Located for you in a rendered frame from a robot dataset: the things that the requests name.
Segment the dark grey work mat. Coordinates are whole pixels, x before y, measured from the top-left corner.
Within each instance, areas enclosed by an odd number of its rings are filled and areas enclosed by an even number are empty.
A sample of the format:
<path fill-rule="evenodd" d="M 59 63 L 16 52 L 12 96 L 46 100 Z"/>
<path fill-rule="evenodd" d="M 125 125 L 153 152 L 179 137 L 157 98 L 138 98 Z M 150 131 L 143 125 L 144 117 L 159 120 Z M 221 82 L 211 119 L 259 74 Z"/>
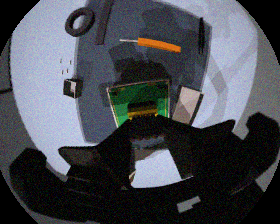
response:
<path fill-rule="evenodd" d="M 83 92 L 75 99 L 77 119 L 84 143 L 97 145 L 117 128 L 107 95 L 109 85 L 168 77 L 171 115 L 179 85 L 203 91 L 213 35 L 213 26 L 204 20 L 205 47 L 199 48 L 200 16 L 161 0 L 113 0 L 104 43 L 96 45 L 104 2 L 84 3 L 95 14 L 95 24 L 84 35 L 76 36 L 73 57 L 73 79 L 83 81 Z M 120 41 L 139 37 L 176 45 L 181 52 Z M 203 56 L 199 49 L 203 49 Z"/>

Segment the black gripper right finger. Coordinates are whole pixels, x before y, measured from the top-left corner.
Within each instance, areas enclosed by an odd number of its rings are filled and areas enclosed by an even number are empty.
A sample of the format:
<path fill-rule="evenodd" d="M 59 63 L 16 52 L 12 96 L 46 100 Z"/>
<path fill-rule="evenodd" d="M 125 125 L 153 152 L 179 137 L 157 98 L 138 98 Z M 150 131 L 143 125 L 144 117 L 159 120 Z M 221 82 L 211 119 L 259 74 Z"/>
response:
<path fill-rule="evenodd" d="M 236 120 L 229 119 L 207 128 L 195 128 L 192 125 L 185 125 L 171 119 L 156 115 L 157 121 L 165 129 L 165 144 L 168 145 L 169 155 L 175 161 L 177 171 L 180 173 L 181 180 L 192 177 L 192 169 L 195 168 L 200 156 L 203 155 L 205 147 L 211 140 L 218 136 L 225 135 L 226 132 L 232 132 L 236 127 Z"/>

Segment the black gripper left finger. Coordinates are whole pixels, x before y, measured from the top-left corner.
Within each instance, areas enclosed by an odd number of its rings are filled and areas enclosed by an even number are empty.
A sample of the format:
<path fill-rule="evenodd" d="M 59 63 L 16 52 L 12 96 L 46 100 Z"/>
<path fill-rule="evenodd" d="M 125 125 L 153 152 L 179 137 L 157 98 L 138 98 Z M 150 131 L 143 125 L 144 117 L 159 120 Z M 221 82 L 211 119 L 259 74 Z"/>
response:
<path fill-rule="evenodd" d="M 129 159 L 131 159 L 131 141 L 128 140 L 131 119 L 120 124 L 111 136 L 101 141 L 95 147 L 60 147 L 58 153 L 69 167 L 104 168 L 105 172 L 121 186 L 121 190 L 128 189 Z"/>

